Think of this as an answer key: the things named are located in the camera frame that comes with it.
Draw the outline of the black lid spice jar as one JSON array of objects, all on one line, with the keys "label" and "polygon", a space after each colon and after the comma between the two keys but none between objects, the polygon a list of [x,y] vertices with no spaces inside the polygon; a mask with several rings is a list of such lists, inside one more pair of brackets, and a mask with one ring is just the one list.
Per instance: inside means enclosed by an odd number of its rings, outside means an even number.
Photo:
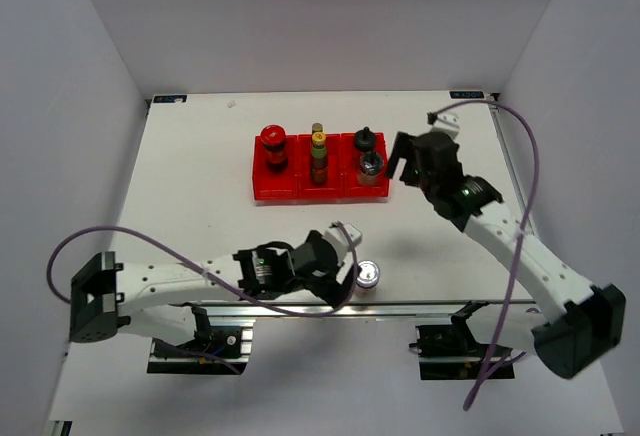
[{"label": "black lid spice jar", "polygon": [[368,126],[354,133],[354,147],[360,153],[367,153],[375,150],[377,135]]}]

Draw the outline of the yellow cap sauce bottle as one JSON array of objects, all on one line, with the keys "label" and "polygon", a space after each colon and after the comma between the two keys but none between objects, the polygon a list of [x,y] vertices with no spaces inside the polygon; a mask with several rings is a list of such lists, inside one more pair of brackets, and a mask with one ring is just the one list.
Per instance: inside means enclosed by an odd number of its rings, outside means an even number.
[{"label": "yellow cap sauce bottle", "polygon": [[328,153],[326,148],[326,134],[322,131],[311,135],[310,174],[315,185],[324,185],[327,180]]}]

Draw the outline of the silver lid glass jar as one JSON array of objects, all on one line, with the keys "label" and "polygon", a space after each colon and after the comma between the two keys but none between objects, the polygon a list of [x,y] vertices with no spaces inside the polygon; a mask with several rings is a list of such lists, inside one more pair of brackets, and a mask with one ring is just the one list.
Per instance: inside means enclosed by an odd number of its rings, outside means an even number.
[{"label": "silver lid glass jar", "polygon": [[355,292],[361,296],[373,295],[379,285],[380,279],[380,268],[374,261],[359,261]]}]

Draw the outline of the red lid sauce jar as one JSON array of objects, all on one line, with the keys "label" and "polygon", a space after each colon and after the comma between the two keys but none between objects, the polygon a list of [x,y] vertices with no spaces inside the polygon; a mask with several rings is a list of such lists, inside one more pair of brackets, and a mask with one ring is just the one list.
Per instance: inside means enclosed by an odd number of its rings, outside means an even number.
[{"label": "red lid sauce jar", "polygon": [[272,172],[281,172],[288,165],[286,132],[279,125],[265,126],[260,133],[265,161]]}]

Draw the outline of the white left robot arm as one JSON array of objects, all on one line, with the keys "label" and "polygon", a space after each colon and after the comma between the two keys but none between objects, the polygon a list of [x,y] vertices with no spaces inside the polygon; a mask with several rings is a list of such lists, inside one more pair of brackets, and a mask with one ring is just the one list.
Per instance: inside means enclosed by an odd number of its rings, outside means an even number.
[{"label": "white left robot arm", "polygon": [[340,272],[361,241],[354,226],[335,223],[310,231],[296,248],[270,242],[204,263],[184,257],[165,265],[119,263],[112,251],[98,253],[71,280],[69,339],[101,342],[123,331],[199,355],[212,334],[196,310],[202,303],[272,307],[285,295],[307,291],[340,308],[353,293],[352,276]]}]

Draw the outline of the right blue corner label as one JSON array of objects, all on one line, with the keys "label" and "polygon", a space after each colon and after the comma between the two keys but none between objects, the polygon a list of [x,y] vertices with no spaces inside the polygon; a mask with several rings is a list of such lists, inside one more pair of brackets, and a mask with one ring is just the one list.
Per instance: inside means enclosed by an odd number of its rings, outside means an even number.
[{"label": "right blue corner label", "polygon": [[483,91],[478,90],[451,90],[449,96],[452,100],[475,100],[484,99]]}]

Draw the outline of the blue corner label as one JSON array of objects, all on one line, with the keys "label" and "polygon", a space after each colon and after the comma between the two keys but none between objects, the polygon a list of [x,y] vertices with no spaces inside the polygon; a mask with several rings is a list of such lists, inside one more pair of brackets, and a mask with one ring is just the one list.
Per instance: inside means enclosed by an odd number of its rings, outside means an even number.
[{"label": "blue corner label", "polygon": [[452,100],[475,100],[484,99],[483,91],[478,90],[451,90],[449,96]]},{"label": "blue corner label", "polygon": [[152,99],[153,104],[182,104],[186,101],[186,94],[155,95]]}]

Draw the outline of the right red plastic bin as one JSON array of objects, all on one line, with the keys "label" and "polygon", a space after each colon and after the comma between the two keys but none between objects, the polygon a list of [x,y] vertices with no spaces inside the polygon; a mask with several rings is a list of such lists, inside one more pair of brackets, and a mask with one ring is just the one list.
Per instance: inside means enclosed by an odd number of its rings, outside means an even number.
[{"label": "right red plastic bin", "polygon": [[373,185],[362,185],[358,179],[360,174],[360,156],[354,145],[354,133],[341,133],[339,136],[339,167],[342,177],[343,196],[346,199],[376,199],[389,195],[390,180],[383,172]]}]

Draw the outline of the red plastic bin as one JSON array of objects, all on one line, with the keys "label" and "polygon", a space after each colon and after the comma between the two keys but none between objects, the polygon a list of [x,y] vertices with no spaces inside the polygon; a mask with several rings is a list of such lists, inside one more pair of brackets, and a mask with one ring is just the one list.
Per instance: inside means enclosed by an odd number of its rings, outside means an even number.
[{"label": "red plastic bin", "polygon": [[298,158],[296,136],[286,137],[287,165],[273,171],[267,165],[266,150],[259,136],[255,137],[252,165],[252,188],[256,201],[292,201],[298,197]]},{"label": "red plastic bin", "polygon": [[354,145],[354,133],[341,133],[339,136],[339,167],[342,177],[343,196],[346,199],[376,199],[389,195],[390,180],[383,172],[373,185],[362,185],[358,179],[360,174],[360,156]]},{"label": "red plastic bin", "polygon": [[326,148],[328,156],[326,181],[323,185],[316,185],[311,175],[311,135],[297,136],[295,155],[299,199],[330,200],[343,196],[340,135],[328,134]]}]

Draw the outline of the left red plastic bin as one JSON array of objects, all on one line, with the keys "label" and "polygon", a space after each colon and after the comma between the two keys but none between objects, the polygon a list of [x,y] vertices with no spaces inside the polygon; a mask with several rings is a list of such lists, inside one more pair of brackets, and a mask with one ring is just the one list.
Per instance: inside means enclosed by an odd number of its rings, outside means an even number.
[{"label": "left red plastic bin", "polygon": [[292,201],[298,197],[298,158],[296,136],[286,137],[287,165],[273,171],[267,165],[266,150],[259,136],[255,137],[252,165],[252,188],[256,201]]}]

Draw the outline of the middle red plastic bin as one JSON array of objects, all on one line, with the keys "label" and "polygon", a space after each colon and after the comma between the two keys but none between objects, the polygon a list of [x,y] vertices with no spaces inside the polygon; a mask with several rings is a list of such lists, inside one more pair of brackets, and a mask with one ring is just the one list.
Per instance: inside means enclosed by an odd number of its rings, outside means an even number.
[{"label": "middle red plastic bin", "polygon": [[328,156],[326,181],[323,185],[316,185],[311,175],[311,135],[297,136],[295,155],[299,199],[330,200],[343,196],[340,135],[328,134],[326,148]]}]

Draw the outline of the left blue corner label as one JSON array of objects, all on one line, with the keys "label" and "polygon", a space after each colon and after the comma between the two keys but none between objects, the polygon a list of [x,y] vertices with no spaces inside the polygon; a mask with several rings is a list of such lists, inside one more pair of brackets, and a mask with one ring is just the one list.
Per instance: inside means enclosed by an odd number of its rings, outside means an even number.
[{"label": "left blue corner label", "polygon": [[155,95],[152,99],[153,104],[182,104],[186,101],[186,94]]}]

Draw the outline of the aluminium table front rail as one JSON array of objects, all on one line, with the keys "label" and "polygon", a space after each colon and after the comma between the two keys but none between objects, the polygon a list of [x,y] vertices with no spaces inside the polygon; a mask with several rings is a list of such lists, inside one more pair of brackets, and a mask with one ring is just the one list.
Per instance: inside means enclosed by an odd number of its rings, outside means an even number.
[{"label": "aluminium table front rail", "polygon": [[241,303],[204,305],[211,319],[239,318],[374,318],[374,319],[426,319],[445,318],[469,304],[469,301],[444,301],[397,304],[352,303],[330,312],[328,306],[317,304],[282,304],[276,309]]}]

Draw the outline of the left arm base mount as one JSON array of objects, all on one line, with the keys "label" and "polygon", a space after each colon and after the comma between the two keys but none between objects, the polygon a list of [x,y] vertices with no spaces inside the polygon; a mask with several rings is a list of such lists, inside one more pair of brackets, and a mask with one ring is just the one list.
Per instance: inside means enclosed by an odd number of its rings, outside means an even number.
[{"label": "left arm base mount", "polygon": [[154,339],[147,363],[148,374],[240,376],[249,361],[253,342],[250,322],[212,323],[202,307],[192,307],[195,329],[181,344]]}]

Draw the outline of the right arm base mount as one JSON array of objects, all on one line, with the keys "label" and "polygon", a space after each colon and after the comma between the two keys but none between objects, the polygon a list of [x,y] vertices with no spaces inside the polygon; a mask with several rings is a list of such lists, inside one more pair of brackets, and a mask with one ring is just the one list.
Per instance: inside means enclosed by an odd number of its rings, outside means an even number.
[{"label": "right arm base mount", "polygon": [[477,378],[489,342],[478,342],[459,321],[484,306],[500,307],[497,300],[415,303],[412,321],[416,338],[408,344],[417,356],[421,381],[472,381]]}]

